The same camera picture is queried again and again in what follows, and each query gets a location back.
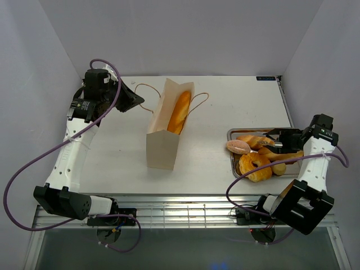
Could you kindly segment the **metal bread tongs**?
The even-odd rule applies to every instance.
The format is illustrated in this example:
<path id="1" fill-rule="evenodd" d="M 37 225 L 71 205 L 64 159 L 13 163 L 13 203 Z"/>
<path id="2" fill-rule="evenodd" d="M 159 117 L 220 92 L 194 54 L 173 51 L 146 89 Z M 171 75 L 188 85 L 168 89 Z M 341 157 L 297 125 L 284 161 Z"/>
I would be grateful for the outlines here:
<path id="1" fill-rule="evenodd" d="M 279 149 L 283 146 L 281 142 L 273 141 L 265 137 L 252 138 L 248 145 L 252 150 L 260 150 L 262 147 L 267 148 L 269 151 L 279 153 Z"/>

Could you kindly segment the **golden oval fake loaf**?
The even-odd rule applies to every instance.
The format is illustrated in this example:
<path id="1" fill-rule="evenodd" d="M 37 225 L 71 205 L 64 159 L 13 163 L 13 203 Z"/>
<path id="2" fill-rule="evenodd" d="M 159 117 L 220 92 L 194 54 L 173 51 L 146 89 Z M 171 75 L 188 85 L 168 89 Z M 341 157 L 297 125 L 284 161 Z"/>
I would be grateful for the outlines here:
<path id="1" fill-rule="evenodd" d="M 294 159 L 294 158 L 302 157 L 304 155 L 304 152 L 298 151 L 295 153 L 288 153 L 288 154 L 275 154 L 274 152 L 267 149 L 266 147 L 262 147 L 258 150 L 258 154 L 265 156 L 269 161 L 279 161 L 279 160 Z"/>

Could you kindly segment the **long baguette fake bread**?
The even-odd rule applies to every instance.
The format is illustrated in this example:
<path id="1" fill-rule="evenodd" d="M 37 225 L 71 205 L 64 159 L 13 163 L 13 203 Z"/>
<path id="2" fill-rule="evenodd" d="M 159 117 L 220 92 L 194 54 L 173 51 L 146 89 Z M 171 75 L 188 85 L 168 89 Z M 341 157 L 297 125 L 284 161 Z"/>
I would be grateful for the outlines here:
<path id="1" fill-rule="evenodd" d="M 191 92 L 184 91 L 178 98 L 170 117 L 167 131 L 180 135 L 191 103 Z"/>

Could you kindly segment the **beige paper bag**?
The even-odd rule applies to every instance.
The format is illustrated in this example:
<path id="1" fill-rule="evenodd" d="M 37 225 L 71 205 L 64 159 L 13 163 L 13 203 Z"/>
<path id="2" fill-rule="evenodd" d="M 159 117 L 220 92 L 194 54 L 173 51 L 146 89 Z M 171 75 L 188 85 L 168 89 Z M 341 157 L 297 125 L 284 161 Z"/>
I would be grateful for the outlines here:
<path id="1" fill-rule="evenodd" d="M 181 133 L 192 111 L 193 100 L 207 92 L 195 94 L 193 82 L 178 84 L 166 79 L 155 110 L 141 106 L 152 113 L 146 134 L 146 160 L 149 168 L 173 170 Z"/>

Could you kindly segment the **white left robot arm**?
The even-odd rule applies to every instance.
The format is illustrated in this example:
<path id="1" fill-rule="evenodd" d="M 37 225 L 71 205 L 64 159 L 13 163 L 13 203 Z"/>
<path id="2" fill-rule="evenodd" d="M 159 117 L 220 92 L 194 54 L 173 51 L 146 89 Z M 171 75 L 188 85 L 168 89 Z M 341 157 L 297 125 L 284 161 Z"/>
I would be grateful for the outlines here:
<path id="1" fill-rule="evenodd" d="M 49 214 L 83 220 L 100 215 L 106 224 L 119 219 L 114 199 L 84 195 L 79 192 L 80 176 L 91 142 L 99 129 L 100 117 L 113 105 L 124 113 L 144 102 L 105 65 L 102 69 L 89 69 L 83 84 L 70 104 L 67 114 L 65 145 L 44 186 L 37 186 L 33 196 Z"/>

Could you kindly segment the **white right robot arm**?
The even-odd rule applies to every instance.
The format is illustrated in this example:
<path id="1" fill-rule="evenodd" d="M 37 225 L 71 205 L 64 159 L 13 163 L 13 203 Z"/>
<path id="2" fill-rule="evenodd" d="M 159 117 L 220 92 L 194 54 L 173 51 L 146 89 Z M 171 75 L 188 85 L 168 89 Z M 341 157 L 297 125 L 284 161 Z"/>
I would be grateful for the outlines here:
<path id="1" fill-rule="evenodd" d="M 260 223 L 276 218 L 293 229 L 308 235 L 327 215 L 334 198 L 327 194 L 326 174 L 330 155 L 339 136 L 332 131 L 333 118 L 317 114 L 304 130 L 275 128 L 265 134 L 274 140 L 266 148 L 275 154 L 303 151 L 300 172 L 278 196 L 263 195 L 254 217 Z"/>

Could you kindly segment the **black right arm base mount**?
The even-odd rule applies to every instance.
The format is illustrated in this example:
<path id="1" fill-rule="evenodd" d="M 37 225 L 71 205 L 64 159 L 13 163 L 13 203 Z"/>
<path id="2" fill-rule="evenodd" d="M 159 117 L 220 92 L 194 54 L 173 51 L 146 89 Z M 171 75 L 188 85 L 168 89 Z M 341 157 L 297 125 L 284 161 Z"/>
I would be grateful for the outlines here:
<path id="1" fill-rule="evenodd" d="M 235 206 L 231 209 L 229 215 L 235 220 L 235 223 L 238 226 L 265 225 L 270 221 L 268 217 L 255 214 Z"/>

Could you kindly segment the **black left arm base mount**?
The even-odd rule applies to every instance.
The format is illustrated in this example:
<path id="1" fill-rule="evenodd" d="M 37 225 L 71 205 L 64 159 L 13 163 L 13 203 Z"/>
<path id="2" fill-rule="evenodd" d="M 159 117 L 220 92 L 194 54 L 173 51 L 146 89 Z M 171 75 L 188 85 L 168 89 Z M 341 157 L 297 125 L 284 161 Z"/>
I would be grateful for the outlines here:
<path id="1" fill-rule="evenodd" d="M 133 217 L 137 216 L 136 208 L 119 208 L 114 212 L 114 214 L 122 214 L 122 215 L 130 215 Z M 88 226 L 111 226 L 117 227 L 119 225 L 122 226 L 135 226 L 136 222 L 132 218 L 128 217 L 106 217 L 106 218 L 88 218 L 87 220 Z"/>

